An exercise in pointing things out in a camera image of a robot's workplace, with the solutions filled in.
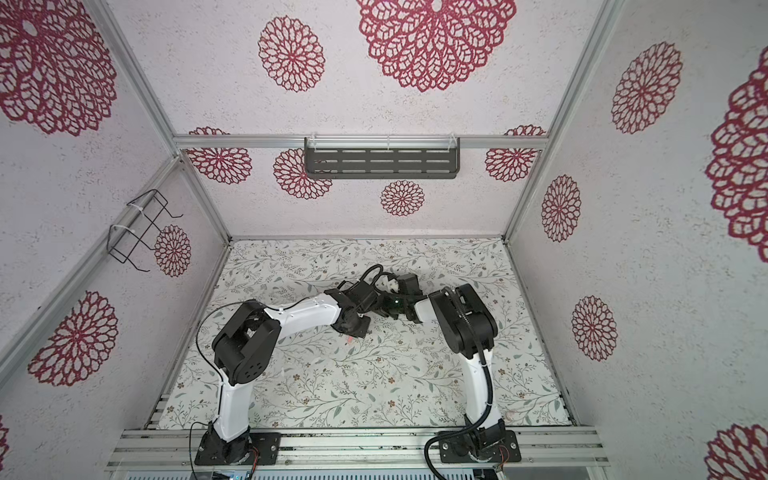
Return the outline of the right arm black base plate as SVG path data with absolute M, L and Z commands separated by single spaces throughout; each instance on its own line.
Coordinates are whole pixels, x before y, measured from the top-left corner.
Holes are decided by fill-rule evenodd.
M 516 434 L 500 427 L 482 429 L 439 441 L 440 461 L 459 463 L 518 463 L 522 460 Z

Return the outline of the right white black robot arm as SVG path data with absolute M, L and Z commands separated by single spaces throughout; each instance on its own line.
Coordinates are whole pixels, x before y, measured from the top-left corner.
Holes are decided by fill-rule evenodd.
M 439 326 L 449 349 L 460 356 L 464 382 L 464 433 L 491 444 L 503 436 L 505 424 L 495 404 L 491 374 L 492 349 L 499 333 L 496 320 L 469 284 L 445 287 L 429 295 L 383 292 L 384 316 L 403 314 L 416 323 Z

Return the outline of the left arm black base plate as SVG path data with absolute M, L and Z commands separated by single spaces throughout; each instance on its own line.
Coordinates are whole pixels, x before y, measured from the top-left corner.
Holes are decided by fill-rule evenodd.
M 281 439 L 280 433 L 253 433 L 247 430 L 234 440 L 225 442 L 215 429 L 210 427 L 202 436 L 194 465 L 275 465 Z

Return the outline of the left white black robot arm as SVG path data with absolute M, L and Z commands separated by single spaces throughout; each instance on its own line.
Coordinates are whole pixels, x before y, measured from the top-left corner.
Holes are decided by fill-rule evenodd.
M 213 422 L 218 437 L 232 443 L 249 430 L 252 383 L 268 367 L 279 340 L 321 326 L 363 338 L 370 325 L 368 313 L 381 303 L 377 290 L 363 281 L 288 306 L 241 303 L 212 342 L 214 365 L 223 376 Z

